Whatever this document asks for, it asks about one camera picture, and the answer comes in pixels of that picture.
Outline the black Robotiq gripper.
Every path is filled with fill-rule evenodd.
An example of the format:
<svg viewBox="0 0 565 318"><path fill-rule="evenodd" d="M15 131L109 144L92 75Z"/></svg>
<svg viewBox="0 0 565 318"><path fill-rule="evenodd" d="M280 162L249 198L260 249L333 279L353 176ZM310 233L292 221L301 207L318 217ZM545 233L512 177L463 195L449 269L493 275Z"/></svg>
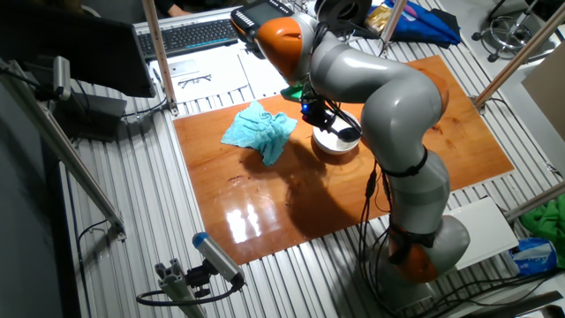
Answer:
<svg viewBox="0 0 565 318"><path fill-rule="evenodd" d="M339 118L332 110L327 109L323 99L303 99L301 101L302 119L312 125L318 127L321 131L332 132L331 126Z"/></svg>

